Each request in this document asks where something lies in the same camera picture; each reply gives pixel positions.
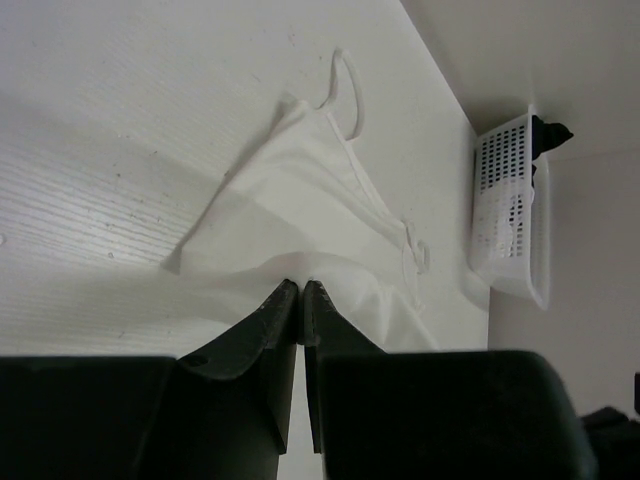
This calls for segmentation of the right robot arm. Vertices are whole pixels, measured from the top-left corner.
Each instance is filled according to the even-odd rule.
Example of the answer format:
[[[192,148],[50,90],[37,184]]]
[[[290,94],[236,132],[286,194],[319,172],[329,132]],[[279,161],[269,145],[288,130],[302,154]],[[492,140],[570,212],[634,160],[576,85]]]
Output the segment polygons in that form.
[[[639,480],[639,373],[634,374],[635,417],[603,407],[581,418],[598,463],[598,479]]]

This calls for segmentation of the white tank top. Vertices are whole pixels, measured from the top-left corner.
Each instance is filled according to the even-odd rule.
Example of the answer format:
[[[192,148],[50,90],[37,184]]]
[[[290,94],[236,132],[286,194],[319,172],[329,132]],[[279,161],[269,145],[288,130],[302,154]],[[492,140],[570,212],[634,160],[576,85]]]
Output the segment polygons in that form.
[[[429,250],[358,160],[363,125],[357,70],[336,50],[324,103],[285,103],[265,142],[225,178],[171,262],[223,304],[222,322],[238,322],[283,280],[315,280],[382,350],[436,349],[419,293]]]

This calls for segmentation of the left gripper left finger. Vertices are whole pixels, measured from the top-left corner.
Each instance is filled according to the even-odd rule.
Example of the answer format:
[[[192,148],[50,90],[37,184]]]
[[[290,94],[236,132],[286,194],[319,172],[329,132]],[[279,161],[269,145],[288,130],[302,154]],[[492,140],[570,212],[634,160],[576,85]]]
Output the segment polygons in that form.
[[[298,288],[179,359],[1,361],[5,479],[273,479],[286,452]]]

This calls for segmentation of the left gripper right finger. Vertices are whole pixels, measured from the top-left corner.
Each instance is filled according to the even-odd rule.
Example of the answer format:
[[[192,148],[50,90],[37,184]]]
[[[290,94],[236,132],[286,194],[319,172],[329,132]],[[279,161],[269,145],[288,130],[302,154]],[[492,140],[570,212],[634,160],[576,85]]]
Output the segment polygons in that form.
[[[387,353],[323,285],[302,297],[313,448],[328,479],[594,479],[563,383],[519,350]]]

